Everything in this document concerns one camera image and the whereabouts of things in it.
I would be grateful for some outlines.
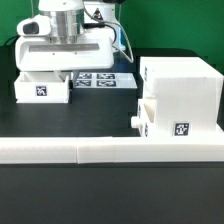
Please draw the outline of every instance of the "small white box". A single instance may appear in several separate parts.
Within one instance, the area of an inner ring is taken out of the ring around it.
[[[20,72],[14,83],[17,103],[68,103],[69,73]]]

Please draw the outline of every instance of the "white plastic housing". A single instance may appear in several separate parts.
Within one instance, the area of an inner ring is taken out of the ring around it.
[[[47,38],[20,37],[16,43],[16,65],[20,71],[68,71],[78,69],[110,68],[114,63],[109,37],[83,34],[78,44],[98,44],[98,50],[30,52],[30,46],[49,46]]]
[[[48,12],[70,11],[83,9],[82,0],[40,0],[39,10]]]
[[[38,34],[24,34],[23,27],[26,24],[36,22],[39,26]],[[20,36],[47,36],[51,32],[50,19],[47,16],[37,15],[34,18],[25,19],[17,26],[17,32]]]

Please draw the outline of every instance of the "black cable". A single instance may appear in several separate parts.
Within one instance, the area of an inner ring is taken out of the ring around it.
[[[6,46],[11,40],[13,40],[11,44],[15,44],[15,42],[18,40],[18,38],[19,38],[18,35],[17,35],[17,36],[10,37],[10,38],[4,43],[4,46]]]
[[[113,41],[113,44],[114,44],[115,41],[117,40],[117,32],[112,26],[105,23],[85,23],[84,29],[104,28],[105,26],[111,28],[114,31],[114,41]]]

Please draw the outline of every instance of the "black table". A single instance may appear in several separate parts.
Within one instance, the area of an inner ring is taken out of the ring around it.
[[[196,56],[181,49],[134,49],[134,55],[134,64],[116,56],[110,72],[133,72],[139,89],[138,56]],[[13,47],[1,47],[0,58],[1,137],[138,136],[129,120],[136,113],[140,90],[75,89],[69,104],[18,105]],[[219,123],[223,124],[222,105]],[[223,224],[224,165],[1,165],[0,220],[4,224]]]

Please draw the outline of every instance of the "white box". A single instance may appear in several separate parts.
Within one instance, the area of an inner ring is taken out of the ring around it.
[[[154,135],[195,136],[216,131],[223,85],[218,71],[198,57],[142,57],[140,74],[146,113],[147,100],[156,98]]]
[[[20,72],[14,83],[17,103],[68,103],[69,73]]]

